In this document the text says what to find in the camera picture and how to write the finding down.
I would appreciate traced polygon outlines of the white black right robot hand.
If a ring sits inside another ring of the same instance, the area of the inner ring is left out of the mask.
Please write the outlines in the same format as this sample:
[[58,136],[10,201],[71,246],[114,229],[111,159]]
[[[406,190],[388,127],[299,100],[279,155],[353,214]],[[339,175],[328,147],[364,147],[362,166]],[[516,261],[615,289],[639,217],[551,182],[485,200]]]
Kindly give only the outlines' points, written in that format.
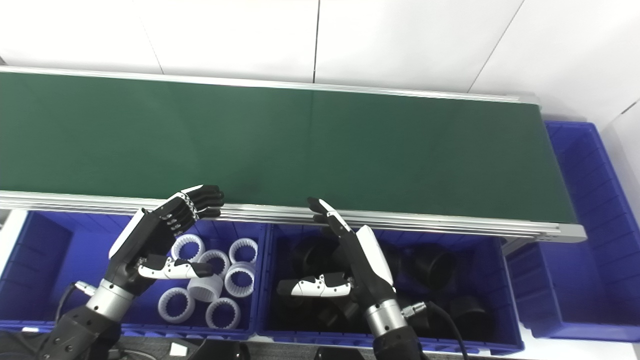
[[341,214],[321,198],[308,197],[314,221],[326,225],[338,237],[349,263],[350,276],[323,273],[300,279],[279,281],[276,292],[282,297],[352,297],[364,310],[400,313],[396,290],[386,258],[373,230],[362,225],[354,230]]

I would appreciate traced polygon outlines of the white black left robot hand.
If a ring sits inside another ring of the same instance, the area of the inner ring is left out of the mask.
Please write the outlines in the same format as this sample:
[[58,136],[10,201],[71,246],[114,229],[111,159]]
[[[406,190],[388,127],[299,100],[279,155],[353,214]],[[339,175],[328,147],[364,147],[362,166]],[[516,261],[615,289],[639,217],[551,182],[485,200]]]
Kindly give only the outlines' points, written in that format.
[[140,208],[112,245],[103,279],[141,296],[156,282],[140,275],[142,262],[150,255],[167,255],[201,217],[219,217],[224,203],[218,186],[199,185],[176,192],[152,210]]

